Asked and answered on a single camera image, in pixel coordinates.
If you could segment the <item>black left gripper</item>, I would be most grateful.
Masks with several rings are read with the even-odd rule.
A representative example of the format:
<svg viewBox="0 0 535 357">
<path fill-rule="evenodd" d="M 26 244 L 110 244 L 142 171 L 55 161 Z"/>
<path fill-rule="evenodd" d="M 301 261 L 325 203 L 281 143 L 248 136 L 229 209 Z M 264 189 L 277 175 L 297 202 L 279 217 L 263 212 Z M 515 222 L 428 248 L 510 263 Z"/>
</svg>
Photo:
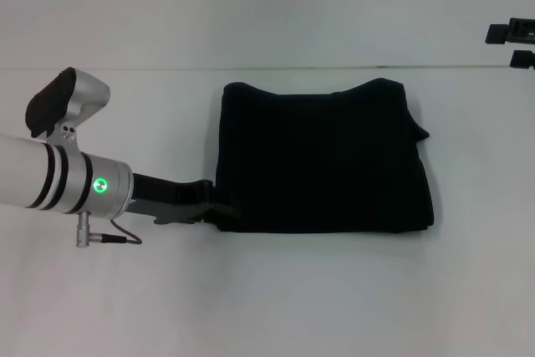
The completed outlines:
<svg viewBox="0 0 535 357">
<path fill-rule="evenodd" d="M 241 202 L 213 182 L 167 181 L 134 174 L 134 189 L 127 212 L 153 217 L 154 224 L 241 224 Z"/>
</svg>

